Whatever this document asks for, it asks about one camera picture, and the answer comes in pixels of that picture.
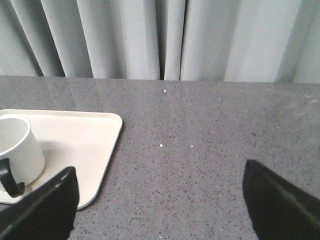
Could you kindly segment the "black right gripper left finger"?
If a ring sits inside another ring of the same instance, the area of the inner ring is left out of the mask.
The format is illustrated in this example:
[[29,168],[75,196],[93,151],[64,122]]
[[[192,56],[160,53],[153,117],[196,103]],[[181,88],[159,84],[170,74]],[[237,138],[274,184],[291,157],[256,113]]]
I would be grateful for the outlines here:
[[0,212],[2,240],[67,240],[79,204],[76,169],[68,166]]

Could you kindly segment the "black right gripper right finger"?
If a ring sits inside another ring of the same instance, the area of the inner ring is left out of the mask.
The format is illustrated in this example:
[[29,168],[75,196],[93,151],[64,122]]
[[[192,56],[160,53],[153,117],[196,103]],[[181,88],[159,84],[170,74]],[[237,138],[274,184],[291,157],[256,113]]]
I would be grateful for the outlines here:
[[320,238],[320,200],[254,159],[245,163],[242,192],[258,239]]

